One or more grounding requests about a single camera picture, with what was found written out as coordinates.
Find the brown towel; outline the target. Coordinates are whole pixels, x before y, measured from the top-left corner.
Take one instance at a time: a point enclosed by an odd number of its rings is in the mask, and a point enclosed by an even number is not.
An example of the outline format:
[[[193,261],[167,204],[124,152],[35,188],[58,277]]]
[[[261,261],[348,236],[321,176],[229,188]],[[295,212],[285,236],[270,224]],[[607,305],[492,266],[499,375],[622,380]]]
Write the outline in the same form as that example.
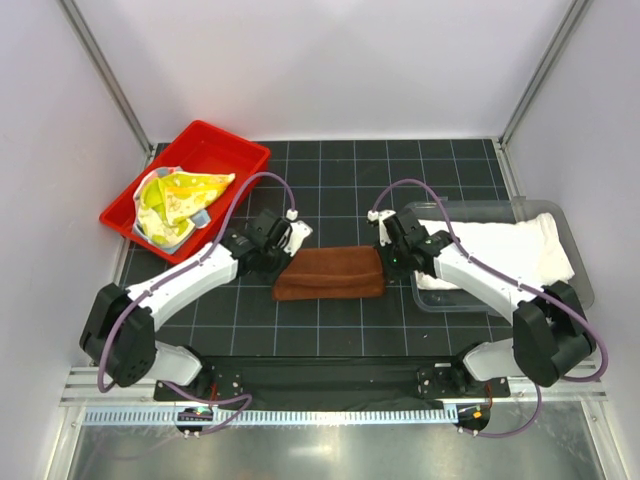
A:
[[[385,292],[382,262],[372,246],[301,249],[272,288],[279,302],[366,299]]]

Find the yellow patterned towel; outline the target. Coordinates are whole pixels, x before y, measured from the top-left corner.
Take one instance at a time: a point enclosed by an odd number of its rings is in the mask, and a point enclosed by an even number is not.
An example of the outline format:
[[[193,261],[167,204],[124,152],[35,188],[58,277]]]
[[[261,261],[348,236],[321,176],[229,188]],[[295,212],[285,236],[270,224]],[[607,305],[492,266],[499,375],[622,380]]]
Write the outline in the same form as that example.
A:
[[[175,253],[211,223],[207,208],[234,184],[235,178],[233,173],[193,173],[180,167],[151,171],[133,193],[133,233],[151,246]]]

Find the white terry towel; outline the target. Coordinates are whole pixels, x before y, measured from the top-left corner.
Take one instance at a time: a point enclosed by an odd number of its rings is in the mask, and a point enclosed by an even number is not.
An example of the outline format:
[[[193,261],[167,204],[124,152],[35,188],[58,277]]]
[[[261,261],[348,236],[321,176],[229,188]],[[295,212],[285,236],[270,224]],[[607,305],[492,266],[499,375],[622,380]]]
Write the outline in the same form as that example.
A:
[[[575,276],[549,213],[515,224],[453,222],[452,226],[471,255],[514,279],[541,286]]]

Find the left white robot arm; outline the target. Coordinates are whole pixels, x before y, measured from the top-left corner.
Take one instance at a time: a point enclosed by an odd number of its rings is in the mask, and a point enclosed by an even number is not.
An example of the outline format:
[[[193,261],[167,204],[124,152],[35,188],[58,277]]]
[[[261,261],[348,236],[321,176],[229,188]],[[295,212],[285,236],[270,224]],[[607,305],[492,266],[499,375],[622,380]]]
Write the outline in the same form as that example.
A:
[[[212,365],[191,347],[161,342],[157,332],[201,296],[239,277],[255,274],[275,283],[312,232],[291,214],[264,210],[243,230],[227,229],[162,274],[127,288],[101,288],[79,340],[98,366],[99,390],[149,379],[176,385],[190,400],[206,397]]]

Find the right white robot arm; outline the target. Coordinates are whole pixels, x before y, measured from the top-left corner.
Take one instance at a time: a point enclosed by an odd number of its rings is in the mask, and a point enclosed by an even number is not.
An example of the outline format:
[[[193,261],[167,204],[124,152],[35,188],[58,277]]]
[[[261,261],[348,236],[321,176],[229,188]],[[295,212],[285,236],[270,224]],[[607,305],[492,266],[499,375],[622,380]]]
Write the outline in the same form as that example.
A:
[[[528,270],[509,266],[529,241],[488,246],[471,236],[464,222],[445,217],[430,230],[410,209],[370,210],[367,220],[378,230],[375,250],[388,279],[422,274],[450,283],[509,322],[509,339],[459,352],[450,372],[458,394],[473,396],[487,380],[507,376],[524,376],[540,387],[561,379],[574,382],[572,370],[594,353],[601,357],[600,367],[586,381],[606,370],[606,348],[572,286],[562,279],[544,283]]]

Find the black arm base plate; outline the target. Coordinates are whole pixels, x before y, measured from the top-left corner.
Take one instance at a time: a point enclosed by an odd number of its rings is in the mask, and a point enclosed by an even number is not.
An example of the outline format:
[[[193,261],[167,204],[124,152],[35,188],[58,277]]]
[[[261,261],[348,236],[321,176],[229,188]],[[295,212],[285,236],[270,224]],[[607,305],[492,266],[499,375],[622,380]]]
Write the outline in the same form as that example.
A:
[[[432,401],[510,396],[505,376],[476,380],[451,356],[205,356],[187,374],[189,396],[237,409],[362,411],[422,408]]]

